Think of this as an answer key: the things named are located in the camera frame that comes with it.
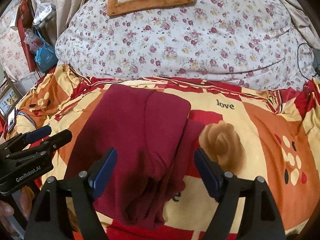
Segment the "person's left hand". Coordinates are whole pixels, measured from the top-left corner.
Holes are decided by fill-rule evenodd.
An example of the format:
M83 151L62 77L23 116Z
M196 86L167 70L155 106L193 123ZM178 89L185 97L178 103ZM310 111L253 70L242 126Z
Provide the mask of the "person's left hand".
M30 187L25 186L21 189L20 207L22 208L22 213L25 218L28 218L31 214L34 197L35 194ZM1 201L1 223L11 236L19 237L18 232L12 227L7 219L13 214L14 209L8 203Z

